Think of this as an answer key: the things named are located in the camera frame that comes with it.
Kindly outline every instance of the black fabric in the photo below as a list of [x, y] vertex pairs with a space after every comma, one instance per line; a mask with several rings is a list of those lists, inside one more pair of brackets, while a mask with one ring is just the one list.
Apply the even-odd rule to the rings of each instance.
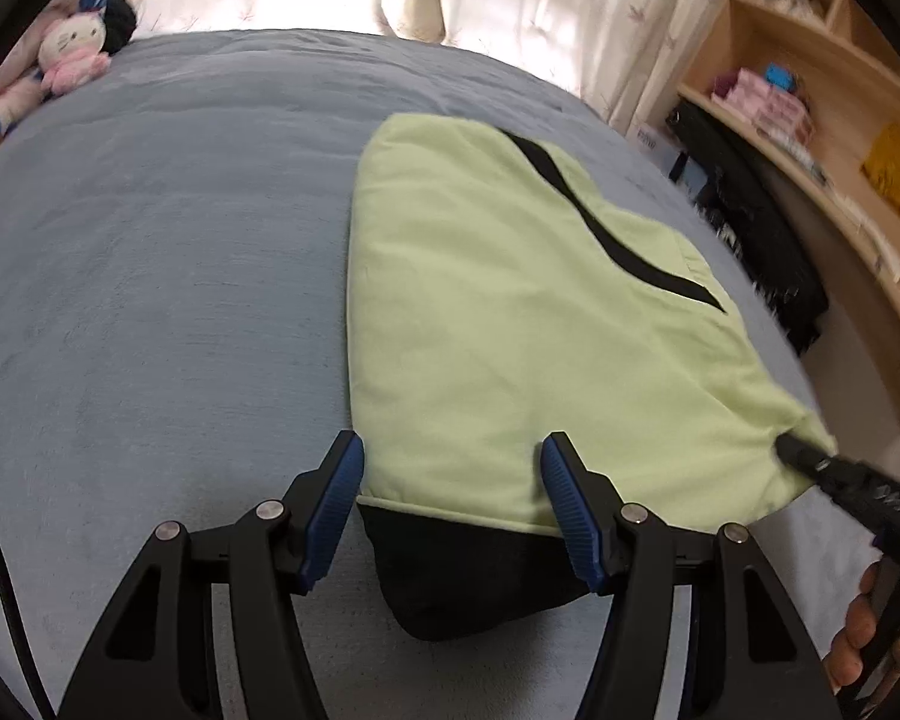
[[683, 175], [683, 171], [686, 170], [687, 162], [690, 161], [690, 155], [686, 151], [681, 151], [677, 155], [677, 161], [674, 162], [674, 167], [670, 168], [670, 174], [667, 176], [669, 180], [673, 181], [674, 184], [680, 180], [680, 177]]
[[358, 509], [384, 600], [420, 640], [477, 634], [589, 592], [562, 538]]
[[607, 252], [607, 256], [610, 257], [617, 266], [620, 266], [621, 269], [624, 269], [624, 271], [631, 276], [634, 276], [634, 278], [638, 278], [640, 281], [650, 284], [660, 290], [666, 290], [668, 293], [674, 293], [675, 295], [681, 295], [684, 298], [697, 300], [700, 303], [706, 303], [719, 311], [724, 310], [717, 298], [714, 298], [714, 296], [711, 295], [710, 290], [706, 287], [703, 287], [696, 281], [690, 281], [690, 279], [683, 278], [682, 276], [676, 276], [674, 274], [668, 274], [667, 271], [662, 271], [657, 266], [647, 262], [635, 251], [627, 248], [622, 242], [618, 241], [604, 225], [600, 224], [600, 221], [597, 220], [595, 215], [587, 210], [586, 205], [581, 203], [576, 193], [574, 193], [563, 179], [563, 175], [560, 173], [557, 163], [554, 162], [553, 158], [547, 153], [546, 148], [540, 146], [539, 143], [534, 143], [526, 138], [521, 138], [519, 135], [514, 135], [512, 132], [507, 132], [506, 130], [501, 130], [501, 132], [514, 142], [516, 148], [519, 148], [520, 151], [523, 152], [523, 155], [527, 157], [530, 161], [530, 165], [533, 165], [533, 169], [536, 170], [539, 176], [557, 190], [559, 194], [566, 197], [570, 201], [570, 204], [577, 209], [577, 213], [580, 214], [587, 229], [593, 233], [593, 237], [597, 239], [597, 242], [602, 249]]
[[776, 315], [790, 345], [802, 354], [820, 336], [817, 319], [829, 300], [816, 266], [749, 162], [764, 159], [743, 138], [682, 101], [667, 119], [709, 178], [697, 198]]
[[133, 30], [137, 28], [137, 14], [127, 0], [106, 0], [103, 25], [106, 26], [103, 50], [108, 55], [115, 55], [130, 42]]

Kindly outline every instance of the green towel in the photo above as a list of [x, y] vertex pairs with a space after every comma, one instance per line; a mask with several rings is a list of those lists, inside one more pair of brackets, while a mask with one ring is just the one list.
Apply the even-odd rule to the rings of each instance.
[[391, 117], [360, 160], [350, 231], [360, 502], [557, 535], [536, 463], [562, 430], [625, 500], [673, 525], [715, 531], [784, 506], [806, 485], [773, 440], [794, 430], [833, 451], [820, 420], [770, 379], [691, 242], [613, 207], [544, 146], [618, 242], [719, 305], [618, 266], [499, 130]]

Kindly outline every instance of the bed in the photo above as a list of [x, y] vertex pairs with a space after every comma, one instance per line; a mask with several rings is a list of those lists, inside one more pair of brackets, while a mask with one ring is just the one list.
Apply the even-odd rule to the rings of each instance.
[[[0, 536], [55, 702], [157, 523], [231, 522], [281, 495], [348, 426], [350, 196], [364, 144], [396, 111], [562, 146], [608, 200], [690, 238], [770, 374], [813, 404], [730, 252], [562, 90], [469, 52], [342, 32], [135, 42], [0, 148]], [[757, 531], [826, 649], [871, 559], [865, 534], [815, 490]], [[221, 689], [241, 717], [226, 599], [215, 603]], [[373, 701], [391, 718], [559, 718], [583, 694], [608, 603], [412, 640], [351, 517], [329, 577], [296, 606], [331, 717], [364, 716]], [[685, 593], [676, 609], [659, 717], [679, 697]], [[2, 615], [0, 670], [24, 697]]]

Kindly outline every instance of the pink plush toy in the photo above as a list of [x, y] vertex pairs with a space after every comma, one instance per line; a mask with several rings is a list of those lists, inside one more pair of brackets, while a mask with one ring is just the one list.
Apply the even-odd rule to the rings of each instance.
[[53, 23], [37, 54], [43, 89], [59, 97], [106, 73], [110, 57], [101, 51], [104, 37], [106, 28], [94, 13]]

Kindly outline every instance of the black plush toy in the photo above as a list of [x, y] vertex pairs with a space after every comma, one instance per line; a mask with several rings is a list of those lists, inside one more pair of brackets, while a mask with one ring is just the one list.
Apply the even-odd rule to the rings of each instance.
[[103, 50], [112, 56], [130, 42], [137, 28], [137, 14], [127, 0], [107, 0], [103, 23], [106, 25]]

